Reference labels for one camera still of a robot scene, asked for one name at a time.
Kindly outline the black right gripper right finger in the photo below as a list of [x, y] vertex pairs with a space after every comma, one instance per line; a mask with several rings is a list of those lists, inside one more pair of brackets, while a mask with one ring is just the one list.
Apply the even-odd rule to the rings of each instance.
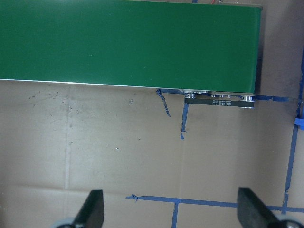
[[250, 188], [238, 188], [237, 218], [243, 228], [274, 228], [277, 217]]

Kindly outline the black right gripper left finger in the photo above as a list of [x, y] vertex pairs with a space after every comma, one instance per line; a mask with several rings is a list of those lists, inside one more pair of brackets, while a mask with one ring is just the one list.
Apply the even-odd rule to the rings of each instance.
[[91, 190], [72, 222], [74, 228], [101, 228], [104, 222], [103, 190]]

